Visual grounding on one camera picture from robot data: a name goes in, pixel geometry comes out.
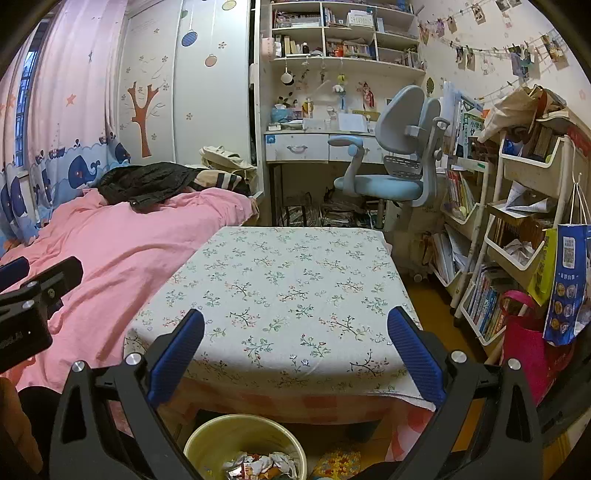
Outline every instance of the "metal screw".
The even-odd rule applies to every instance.
[[[77,362],[73,363],[72,371],[74,371],[76,373],[80,373],[84,370],[84,366],[85,366],[85,363],[82,360],[78,360]]]
[[[128,364],[128,365],[137,365],[141,361],[142,361],[142,355],[141,355],[141,353],[130,353],[125,358],[125,363]]]
[[[509,365],[509,368],[511,368],[512,370],[521,369],[521,362],[516,358],[509,358],[509,360],[507,360],[507,365]]]
[[[461,350],[454,350],[452,352],[452,360],[457,363],[457,364],[462,364],[464,363],[466,360],[468,360],[468,357],[466,356],[466,354],[464,352],[462,352]]]

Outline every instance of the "pink bedsheet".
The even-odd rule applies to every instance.
[[[19,390],[61,391],[78,359],[93,368],[120,363],[127,325],[144,303],[221,227],[253,213],[249,198],[221,189],[182,193],[147,214],[109,206],[96,189],[61,205],[31,246],[10,250],[0,264],[27,257],[33,276],[75,256],[82,283],[48,323],[52,346],[7,376]]]

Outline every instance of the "drawer handle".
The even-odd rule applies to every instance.
[[[298,155],[305,152],[306,148],[308,148],[306,145],[298,145],[296,147],[293,147],[292,145],[287,146],[287,150],[289,150],[291,153],[296,153]]]

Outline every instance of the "white wardrobe door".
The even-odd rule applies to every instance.
[[[174,73],[177,163],[196,163],[199,149],[208,145],[250,159],[249,8],[247,0],[184,2]],[[190,31],[197,40],[183,46]]]
[[[162,0],[132,16],[127,25],[119,69],[118,131],[132,164],[175,161],[173,87],[181,3]]]

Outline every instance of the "trash can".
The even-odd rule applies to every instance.
[[[304,449],[289,430],[277,422],[257,415],[224,415],[201,425],[189,437],[184,454],[204,479],[225,480],[222,465],[239,452],[290,455],[297,469],[297,480],[306,480]]]

